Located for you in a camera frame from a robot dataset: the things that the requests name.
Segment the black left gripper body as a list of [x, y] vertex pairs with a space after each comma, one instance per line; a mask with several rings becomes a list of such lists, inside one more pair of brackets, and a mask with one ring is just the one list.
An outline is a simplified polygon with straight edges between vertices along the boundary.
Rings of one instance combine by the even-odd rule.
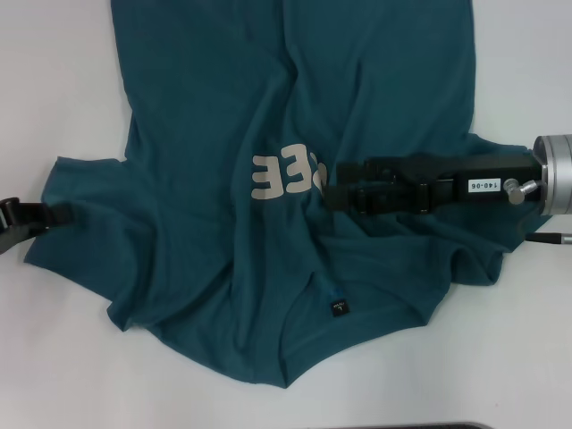
[[45, 232], [45, 206], [22, 203], [18, 198], [1, 201], [1, 254]]

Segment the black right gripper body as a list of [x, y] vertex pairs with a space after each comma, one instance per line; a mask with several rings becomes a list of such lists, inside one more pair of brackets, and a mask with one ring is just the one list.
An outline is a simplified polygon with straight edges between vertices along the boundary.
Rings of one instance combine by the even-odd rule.
[[365, 169], [367, 181], [411, 192], [416, 206], [508, 201], [506, 182], [522, 186], [543, 178], [541, 163], [529, 152], [376, 157], [365, 161]]

